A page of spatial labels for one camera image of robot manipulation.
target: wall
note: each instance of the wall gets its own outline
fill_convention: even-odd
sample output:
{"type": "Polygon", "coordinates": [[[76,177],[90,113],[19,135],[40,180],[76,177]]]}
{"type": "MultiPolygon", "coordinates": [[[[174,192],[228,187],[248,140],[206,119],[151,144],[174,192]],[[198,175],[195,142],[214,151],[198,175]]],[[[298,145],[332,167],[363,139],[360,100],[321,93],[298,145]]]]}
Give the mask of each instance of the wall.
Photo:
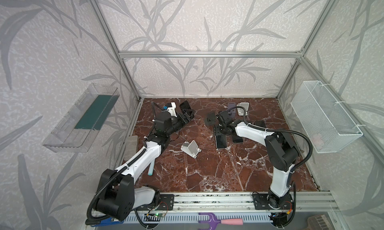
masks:
{"type": "MultiPolygon", "coordinates": [[[[304,45],[326,0],[98,2],[120,51],[297,51],[304,45]]],[[[274,97],[292,62],[293,59],[126,59],[141,95],[155,97],[274,97]]]]}
{"type": "MultiPolygon", "coordinates": [[[[384,0],[339,0],[306,55],[381,142],[383,9],[384,0]]],[[[290,102],[303,80],[313,79],[300,67],[279,100],[290,127],[298,131],[303,128],[290,102]]],[[[361,139],[337,153],[315,152],[308,164],[321,189],[331,190],[351,230],[382,229],[384,168],[361,139]]]]}
{"type": "Polygon", "coordinates": [[[85,0],[0,0],[0,228],[79,229],[137,105],[85,0]],[[41,145],[90,83],[117,86],[87,153],[41,145]]]}

